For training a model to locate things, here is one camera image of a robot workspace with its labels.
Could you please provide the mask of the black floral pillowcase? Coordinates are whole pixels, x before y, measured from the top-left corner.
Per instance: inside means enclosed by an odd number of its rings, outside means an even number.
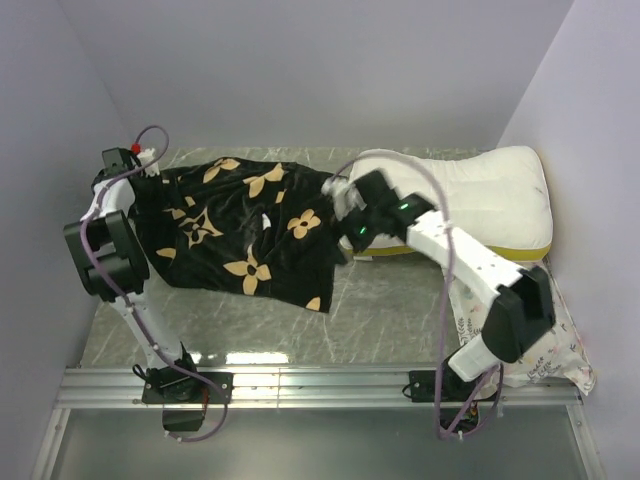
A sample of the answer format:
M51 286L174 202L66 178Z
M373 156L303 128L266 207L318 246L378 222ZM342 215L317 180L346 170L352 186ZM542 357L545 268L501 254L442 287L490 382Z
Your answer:
M166 169L163 205L135 205L139 242L171 287L271 298L330 310L346 262L330 173L295 162L222 157Z

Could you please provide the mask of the white pillow yellow edge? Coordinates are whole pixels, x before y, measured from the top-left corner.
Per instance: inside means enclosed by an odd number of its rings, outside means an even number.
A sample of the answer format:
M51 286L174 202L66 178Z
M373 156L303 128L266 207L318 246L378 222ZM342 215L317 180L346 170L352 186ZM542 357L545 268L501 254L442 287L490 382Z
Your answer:
M541 160L533 149L503 147L460 160L372 149L357 157L349 179L381 169L400 197L419 193L434 202L437 196L431 184L402 158L421 164L435 177L454 225L486 247L518 263L538 262L549 253L551 202Z

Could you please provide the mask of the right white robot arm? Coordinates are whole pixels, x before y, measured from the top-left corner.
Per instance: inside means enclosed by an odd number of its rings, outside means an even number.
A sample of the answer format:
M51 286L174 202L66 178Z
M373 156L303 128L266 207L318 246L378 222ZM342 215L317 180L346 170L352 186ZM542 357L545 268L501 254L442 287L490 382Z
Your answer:
M378 234L400 239L444 268L447 287L461 281L487 308L480 332L440 359L435 395L465 398L481 377L520 360L555 326L548 274L499 256L453 226L443 201L432 203L420 193L402 197L379 169L354 182L333 176L322 192L354 252L363 252Z

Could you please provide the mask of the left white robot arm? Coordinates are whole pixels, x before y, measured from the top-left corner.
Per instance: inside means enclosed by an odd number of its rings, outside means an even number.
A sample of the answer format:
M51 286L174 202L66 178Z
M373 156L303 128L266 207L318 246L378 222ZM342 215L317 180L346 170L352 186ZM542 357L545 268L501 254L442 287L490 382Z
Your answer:
M132 370L145 388L179 402L192 401L202 379L145 292L149 263L128 218L136 201L131 181L159 172L155 150L135 144L105 150L102 158L104 169L93 181L86 214L63 229L73 263L86 292L109 304L142 347L147 366Z

